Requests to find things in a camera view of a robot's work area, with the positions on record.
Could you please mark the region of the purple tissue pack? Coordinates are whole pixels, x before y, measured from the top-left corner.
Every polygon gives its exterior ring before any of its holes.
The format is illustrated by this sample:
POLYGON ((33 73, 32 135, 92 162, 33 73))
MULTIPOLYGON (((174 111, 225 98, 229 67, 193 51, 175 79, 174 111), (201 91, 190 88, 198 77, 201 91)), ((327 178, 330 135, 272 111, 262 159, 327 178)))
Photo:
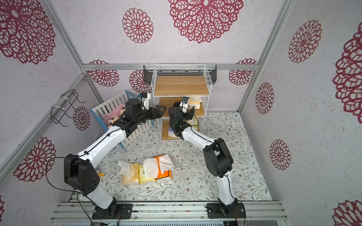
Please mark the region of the purple tissue pack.
POLYGON ((177 138, 177 136, 174 134, 174 131, 172 130, 171 127, 169 127, 169 129, 168 129, 168 136, 169 136, 169 137, 177 138))

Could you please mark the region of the pale yellow tissue pack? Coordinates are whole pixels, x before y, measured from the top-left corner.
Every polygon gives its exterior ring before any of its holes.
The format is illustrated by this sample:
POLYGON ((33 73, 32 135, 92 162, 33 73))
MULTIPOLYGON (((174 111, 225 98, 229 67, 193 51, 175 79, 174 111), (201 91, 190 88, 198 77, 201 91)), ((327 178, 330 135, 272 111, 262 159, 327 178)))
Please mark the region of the pale yellow tissue pack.
POLYGON ((189 97, 188 109, 200 109, 202 106, 202 97, 189 97))

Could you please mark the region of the yellow-green tissue box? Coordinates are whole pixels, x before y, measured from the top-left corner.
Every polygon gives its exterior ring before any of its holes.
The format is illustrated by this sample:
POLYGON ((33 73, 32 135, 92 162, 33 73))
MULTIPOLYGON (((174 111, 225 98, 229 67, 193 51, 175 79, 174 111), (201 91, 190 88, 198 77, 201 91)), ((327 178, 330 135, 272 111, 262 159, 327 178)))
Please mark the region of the yellow-green tissue box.
POLYGON ((152 185, 156 183, 158 176, 158 163, 156 158, 149 158, 143 161, 139 167, 140 185, 152 185))

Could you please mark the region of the orange tissue pack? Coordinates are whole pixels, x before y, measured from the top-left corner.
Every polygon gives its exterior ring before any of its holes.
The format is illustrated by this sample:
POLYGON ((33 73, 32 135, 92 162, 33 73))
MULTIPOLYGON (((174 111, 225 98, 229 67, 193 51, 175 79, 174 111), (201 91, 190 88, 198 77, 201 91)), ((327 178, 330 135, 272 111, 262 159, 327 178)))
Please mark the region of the orange tissue pack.
POLYGON ((156 178, 157 184, 163 184, 172 181, 172 171, 174 164, 168 154, 163 154, 154 157, 158 163, 158 176, 156 178))

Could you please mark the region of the light green tissue pack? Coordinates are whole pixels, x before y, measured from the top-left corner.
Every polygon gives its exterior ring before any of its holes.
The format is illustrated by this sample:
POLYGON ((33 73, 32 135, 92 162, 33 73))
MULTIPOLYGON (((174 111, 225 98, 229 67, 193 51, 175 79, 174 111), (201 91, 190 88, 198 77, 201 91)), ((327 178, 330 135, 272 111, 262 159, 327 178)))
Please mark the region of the light green tissue pack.
POLYGON ((193 116, 192 119, 187 120, 187 123, 190 124, 194 130, 199 130, 199 121, 196 116, 193 116))

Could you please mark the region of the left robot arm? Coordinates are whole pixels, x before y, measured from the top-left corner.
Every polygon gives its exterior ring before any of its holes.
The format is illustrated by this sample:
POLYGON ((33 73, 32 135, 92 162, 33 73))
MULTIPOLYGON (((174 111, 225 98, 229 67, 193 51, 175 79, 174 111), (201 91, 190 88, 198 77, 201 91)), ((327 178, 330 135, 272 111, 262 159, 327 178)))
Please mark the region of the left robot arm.
POLYGON ((83 193, 96 207, 115 215, 117 201, 100 185, 96 168, 101 160, 119 143, 128 138, 139 125, 161 118, 165 106, 145 108, 143 101, 132 98, 125 104, 125 111, 112 123, 108 131, 85 150, 64 159, 64 181, 83 193))

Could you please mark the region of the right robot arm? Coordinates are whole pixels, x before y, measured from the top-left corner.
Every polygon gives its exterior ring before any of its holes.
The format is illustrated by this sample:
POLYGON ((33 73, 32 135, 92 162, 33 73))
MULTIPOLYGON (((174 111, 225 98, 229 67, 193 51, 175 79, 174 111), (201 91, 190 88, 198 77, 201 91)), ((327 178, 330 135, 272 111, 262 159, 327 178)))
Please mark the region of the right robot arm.
POLYGON ((207 137, 187 123, 187 120, 193 118, 194 112, 195 109, 189 111, 184 107, 183 102, 175 102, 168 109, 169 125, 177 137, 203 151, 206 167, 216 177, 220 211, 226 216, 235 211, 238 204, 232 188, 232 164, 234 161, 222 138, 207 137))

